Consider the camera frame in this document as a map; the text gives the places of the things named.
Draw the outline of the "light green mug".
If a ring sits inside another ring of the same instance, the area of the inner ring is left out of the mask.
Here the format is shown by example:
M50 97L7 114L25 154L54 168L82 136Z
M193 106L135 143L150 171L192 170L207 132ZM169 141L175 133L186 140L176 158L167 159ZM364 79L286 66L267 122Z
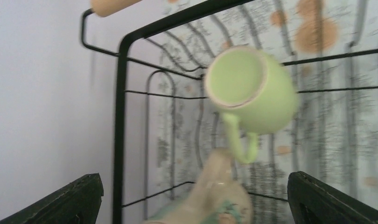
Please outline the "light green mug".
M259 136L286 127L299 107L290 73L272 55L252 46L233 46L214 58L204 89L219 112L235 159L253 163Z

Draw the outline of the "floral patterned table mat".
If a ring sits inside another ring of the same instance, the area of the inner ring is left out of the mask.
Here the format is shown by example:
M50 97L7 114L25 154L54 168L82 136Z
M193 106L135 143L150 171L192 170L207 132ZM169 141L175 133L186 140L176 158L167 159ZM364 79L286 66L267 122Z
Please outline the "floral patterned table mat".
M163 202L182 197L215 147L225 147L222 119L199 77L235 45L262 49L287 66L300 91L298 114L261 135L254 163L234 163L233 177L254 193L256 224L291 224L287 180L304 171L378 210L378 53L314 59L378 48L378 0L254 0L163 32L150 42L161 65L157 185Z

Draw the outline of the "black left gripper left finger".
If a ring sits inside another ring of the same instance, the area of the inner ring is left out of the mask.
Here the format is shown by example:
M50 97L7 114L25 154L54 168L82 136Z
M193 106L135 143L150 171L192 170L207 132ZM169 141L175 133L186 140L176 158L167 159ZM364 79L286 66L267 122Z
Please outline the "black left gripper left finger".
M94 224L103 195L100 175L86 174L0 220L0 224Z

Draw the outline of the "beige floral mug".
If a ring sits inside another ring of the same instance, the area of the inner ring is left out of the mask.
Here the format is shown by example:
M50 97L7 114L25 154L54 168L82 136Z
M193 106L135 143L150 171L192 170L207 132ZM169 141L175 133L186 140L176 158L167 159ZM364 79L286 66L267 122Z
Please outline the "beige floral mug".
M211 151L189 195L175 200L145 221L146 224L250 224L251 197L233 180L233 156L227 148Z

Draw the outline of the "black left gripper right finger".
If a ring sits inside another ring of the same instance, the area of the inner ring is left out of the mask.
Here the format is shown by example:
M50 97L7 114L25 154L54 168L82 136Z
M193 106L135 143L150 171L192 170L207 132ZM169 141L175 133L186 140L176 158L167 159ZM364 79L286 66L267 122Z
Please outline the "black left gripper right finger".
M287 197L296 224L378 224L378 210L303 171L289 175Z

